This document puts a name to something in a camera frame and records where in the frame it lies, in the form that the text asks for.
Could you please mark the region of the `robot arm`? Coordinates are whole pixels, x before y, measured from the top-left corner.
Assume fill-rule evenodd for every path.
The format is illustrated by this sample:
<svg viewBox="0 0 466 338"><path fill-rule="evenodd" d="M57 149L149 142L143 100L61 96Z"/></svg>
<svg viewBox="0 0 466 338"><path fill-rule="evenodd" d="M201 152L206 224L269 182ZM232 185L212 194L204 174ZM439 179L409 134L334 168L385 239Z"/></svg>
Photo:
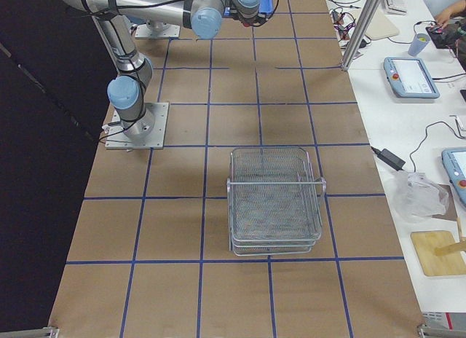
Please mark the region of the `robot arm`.
<svg viewBox="0 0 466 338"><path fill-rule="evenodd" d="M62 0L93 19L117 71L107 95L116 111L106 125L106 145L115 149L161 148L168 105L147 103L151 61L135 39L177 38L181 28L199 39L213 39L224 18L260 27L275 13L278 0Z"/></svg>

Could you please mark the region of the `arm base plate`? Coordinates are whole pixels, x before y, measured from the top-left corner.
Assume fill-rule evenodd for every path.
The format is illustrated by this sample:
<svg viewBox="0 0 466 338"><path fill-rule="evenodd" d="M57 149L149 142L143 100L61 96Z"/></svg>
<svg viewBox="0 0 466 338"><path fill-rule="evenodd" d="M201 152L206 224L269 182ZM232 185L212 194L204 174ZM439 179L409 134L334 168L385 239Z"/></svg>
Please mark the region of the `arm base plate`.
<svg viewBox="0 0 466 338"><path fill-rule="evenodd" d="M177 39L180 27L159 21L147 20L136 28L136 39Z"/></svg>
<svg viewBox="0 0 466 338"><path fill-rule="evenodd" d="M111 121L115 126L108 129L105 138L107 149L162 149L164 147L169 103L144 103L146 113L132 127L129 122L123 131L121 121L114 110Z"/></svg>

